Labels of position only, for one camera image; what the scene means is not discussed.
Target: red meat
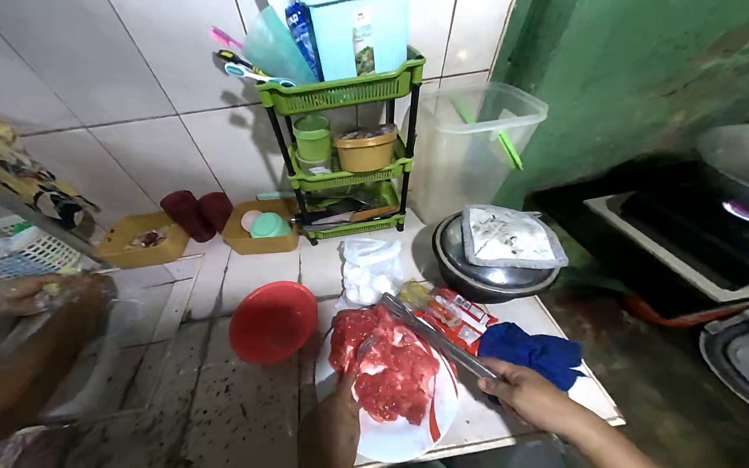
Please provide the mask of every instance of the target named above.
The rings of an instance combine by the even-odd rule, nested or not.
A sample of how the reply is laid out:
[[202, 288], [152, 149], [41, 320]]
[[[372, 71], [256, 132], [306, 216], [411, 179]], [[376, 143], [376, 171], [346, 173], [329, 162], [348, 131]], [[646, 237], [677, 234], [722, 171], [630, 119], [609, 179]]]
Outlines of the red meat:
[[382, 306], [342, 311], [334, 321], [329, 362], [344, 372], [357, 365], [357, 348], [369, 333], [378, 341], [360, 363], [355, 382], [359, 404], [374, 420], [405, 417], [419, 426], [433, 395], [439, 362], [429, 347]]

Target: pot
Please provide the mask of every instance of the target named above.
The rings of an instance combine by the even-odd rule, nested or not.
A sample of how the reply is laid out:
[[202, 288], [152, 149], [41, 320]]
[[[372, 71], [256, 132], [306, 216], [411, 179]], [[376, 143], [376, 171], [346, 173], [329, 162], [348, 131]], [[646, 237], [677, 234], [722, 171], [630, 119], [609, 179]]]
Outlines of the pot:
[[444, 219], [432, 236], [433, 252], [444, 282], [465, 299], [479, 304], [498, 304], [532, 296], [547, 289], [559, 268], [475, 266], [464, 256], [461, 213]]

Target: red bowl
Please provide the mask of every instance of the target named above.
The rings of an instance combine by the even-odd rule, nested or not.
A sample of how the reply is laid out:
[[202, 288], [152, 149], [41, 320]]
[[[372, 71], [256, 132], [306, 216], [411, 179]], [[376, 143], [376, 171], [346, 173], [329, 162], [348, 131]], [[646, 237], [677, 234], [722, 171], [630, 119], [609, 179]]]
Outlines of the red bowl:
[[230, 347], [254, 364], [293, 355], [317, 327], [317, 300], [297, 282], [273, 282], [250, 293], [230, 321]]

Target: hand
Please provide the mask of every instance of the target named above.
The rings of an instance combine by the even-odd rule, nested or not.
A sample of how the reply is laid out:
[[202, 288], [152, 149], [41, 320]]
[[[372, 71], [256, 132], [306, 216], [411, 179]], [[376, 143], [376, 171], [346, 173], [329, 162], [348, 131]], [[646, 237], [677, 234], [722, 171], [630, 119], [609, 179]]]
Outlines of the hand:
[[300, 468], [351, 468], [360, 442], [360, 406], [351, 394], [357, 371], [345, 372], [334, 394], [322, 400], [299, 429]]
[[495, 395], [502, 406], [543, 431], [573, 437], [604, 422], [592, 411], [528, 367], [492, 357], [482, 358], [502, 379], [479, 379], [479, 388]]
[[42, 311], [36, 295], [47, 283], [58, 282], [58, 275], [20, 276], [0, 283], [0, 315], [33, 315]]

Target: green basket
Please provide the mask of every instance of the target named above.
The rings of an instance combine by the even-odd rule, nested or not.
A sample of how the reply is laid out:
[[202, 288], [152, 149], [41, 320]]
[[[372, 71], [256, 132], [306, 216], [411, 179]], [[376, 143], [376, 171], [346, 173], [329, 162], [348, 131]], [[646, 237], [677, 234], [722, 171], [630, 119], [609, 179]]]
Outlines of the green basket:
[[[389, 202], [390, 205], [400, 205], [401, 196], [398, 191], [394, 188], [391, 181], [382, 181], [376, 191], [383, 195], [384, 198]], [[379, 231], [381, 229], [394, 228], [399, 222], [404, 222], [406, 215], [395, 214], [389, 218], [381, 219], [378, 221], [362, 221], [346, 226], [338, 226], [324, 231], [305, 231], [307, 237], [312, 239], [331, 239], [332, 237], [350, 236], [352, 234], [359, 234], [361, 232]]]
[[283, 116], [400, 98], [410, 93], [412, 84], [421, 83], [426, 62], [413, 48], [407, 50], [407, 57], [412, 58], [395, 71], [291, 88], [267, 81], [256, 85], [256, 90], [263, 106]]
[[404, 157], [406, 145], [402, 137], [395, 139], [392, 145], [392, 163], [383, 169], [372, 172], [347, 172], [339, 168], [339, 157], [337, 148], [332, 149], [331, 153], [331, 170], [329, 174], [306, 175], [300, 168], [299, 161], [296, 158], [296, 142], [288, 148], [290, 161], [294, 165], [295, 175], [289, 175], [290, 185], [306, 192], [315, 190], [324, 190], [326, 188], [336, 188], [338, 186], [356, 185], [364, 182], [377, 182], [394, 179], [401, 176], [404, 172], [412, 170], [412, 160]]

